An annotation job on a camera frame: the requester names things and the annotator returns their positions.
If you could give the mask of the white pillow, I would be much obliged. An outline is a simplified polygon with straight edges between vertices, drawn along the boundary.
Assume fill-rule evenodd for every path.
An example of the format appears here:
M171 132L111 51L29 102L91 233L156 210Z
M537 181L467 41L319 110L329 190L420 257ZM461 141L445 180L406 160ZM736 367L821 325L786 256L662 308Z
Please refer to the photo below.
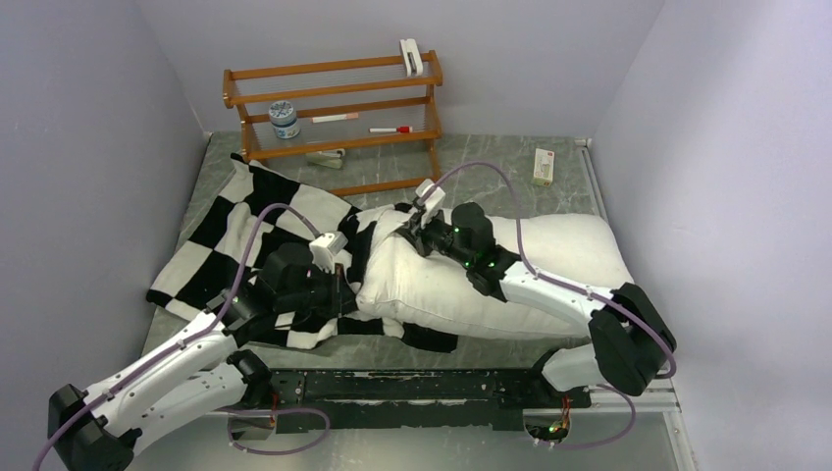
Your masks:
M359 213L371 235L355 297L366 315L482 339L583 338L603 299L633 282L608 223L593 215L516 220L473 203L414 234L407 204Z

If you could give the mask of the black white checkered pillowcase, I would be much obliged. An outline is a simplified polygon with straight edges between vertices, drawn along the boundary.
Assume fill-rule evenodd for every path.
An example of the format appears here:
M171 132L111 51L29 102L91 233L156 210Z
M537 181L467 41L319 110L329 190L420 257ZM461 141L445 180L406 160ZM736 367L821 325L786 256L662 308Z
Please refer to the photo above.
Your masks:
M361 210L323 189L246 163L238 154L229 160L233 173L146 294L148 302L186 321L232 286L239 265L246 267L242 285L253 288L268 256L287 244L308 245L312 228L346 236L345 250L352 258L346 278L353 288L368 286L367 265L380 240L376 231L385 217L405 216L411 208L396 203ZM311 350L338 335L390 337L441 353L454 351L458 344L456 335L430 329L424 321L398 321L366 308L328 320L282 314L275 329L256 341Z

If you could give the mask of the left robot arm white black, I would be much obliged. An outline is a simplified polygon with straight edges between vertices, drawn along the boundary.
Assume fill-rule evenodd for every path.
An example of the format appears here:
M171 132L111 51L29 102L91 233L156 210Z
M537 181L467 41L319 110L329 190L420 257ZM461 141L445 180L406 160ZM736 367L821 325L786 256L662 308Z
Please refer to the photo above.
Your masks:
M163 437L223 408L256 407L272 373L246 344L263 340L284 314L328 322L355 310L345 249L290 243L223 290L183 329L119 373L49 399L48 445L70 470L125 470Z

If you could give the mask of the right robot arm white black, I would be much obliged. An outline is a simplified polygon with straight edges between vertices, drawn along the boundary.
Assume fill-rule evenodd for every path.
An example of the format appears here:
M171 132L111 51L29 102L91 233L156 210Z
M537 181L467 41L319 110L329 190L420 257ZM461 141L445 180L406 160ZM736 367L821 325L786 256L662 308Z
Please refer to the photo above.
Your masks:
M478 293L539 309L587 334L590 343L545 357L541 374L555 390L605 384L638 396L675 373L676 340L641 287L580 286L534 267L522 248L497 242L479 204L459 205L448 217L416 205L396 232L419 255L436 252L456 262Z

